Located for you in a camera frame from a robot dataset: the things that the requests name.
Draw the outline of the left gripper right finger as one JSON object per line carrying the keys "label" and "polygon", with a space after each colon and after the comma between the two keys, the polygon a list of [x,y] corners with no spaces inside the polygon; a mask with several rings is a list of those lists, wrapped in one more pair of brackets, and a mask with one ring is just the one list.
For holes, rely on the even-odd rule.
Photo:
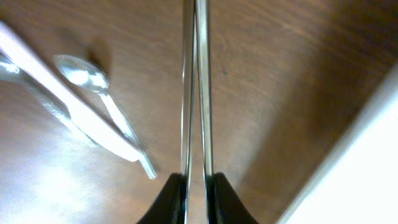
{"label": "left gripper right finger", "polygon": [[224,173],[215,173],[206,180],[206,211],[209,224],[258,224]]}

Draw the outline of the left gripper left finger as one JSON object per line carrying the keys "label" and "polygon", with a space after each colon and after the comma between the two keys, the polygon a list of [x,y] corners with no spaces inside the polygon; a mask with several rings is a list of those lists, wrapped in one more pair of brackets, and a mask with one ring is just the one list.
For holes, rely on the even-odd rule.
{"label": "left gripper left finger", "polygon": [[172,173],[137,224],[184,224],[186,186],[186,178],[182,174]]}

